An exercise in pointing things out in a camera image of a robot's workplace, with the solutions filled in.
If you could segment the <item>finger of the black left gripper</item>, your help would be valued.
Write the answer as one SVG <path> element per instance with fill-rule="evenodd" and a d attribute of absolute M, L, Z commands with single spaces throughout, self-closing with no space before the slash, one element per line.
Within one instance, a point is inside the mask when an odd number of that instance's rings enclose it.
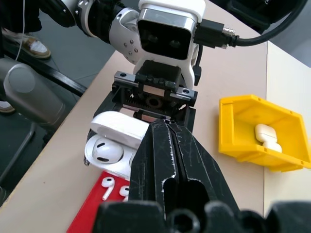
<path fill-rule="evenodd" d="M 94 116 L 99 115 L 102 112 L 106 111 L 116 111 L 119 112 L 122 108 L 122 104 L 120 101 L 121 92 L 118 91 L 110 91 L 103 102 L 100 104 L 98 109 L 95 111 Z"/>
<path fill-rule="evenodd" d="M 174 111 L 171 116 L 170 133 L 175 136 L 188 136 L 192 134 L 196 109 L 184 106 Z"/>

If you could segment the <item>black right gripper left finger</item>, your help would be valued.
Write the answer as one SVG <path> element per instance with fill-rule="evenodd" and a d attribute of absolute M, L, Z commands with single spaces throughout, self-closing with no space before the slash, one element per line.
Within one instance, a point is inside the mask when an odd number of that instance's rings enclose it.
<path fill-rule="evenodd" d="M 131 165 L 129 200 L 150 200 L 164 204 L 164 184 L 176 178 L 177 165 L 169 125 L 151 123 Z"/>

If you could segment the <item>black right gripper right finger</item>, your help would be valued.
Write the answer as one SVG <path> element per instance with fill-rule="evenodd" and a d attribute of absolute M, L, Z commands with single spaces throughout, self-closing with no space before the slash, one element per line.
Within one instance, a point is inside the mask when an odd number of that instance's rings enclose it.
<path fill-rule="evenodd" d="M 184 126 L 170 124 L 179 146 L 183 172 L 186 176 L 185 194 L 193 210 L 203 209 L 211 201 L 225 203 L 239 210 L 230 188 L 214 158 Z"/>

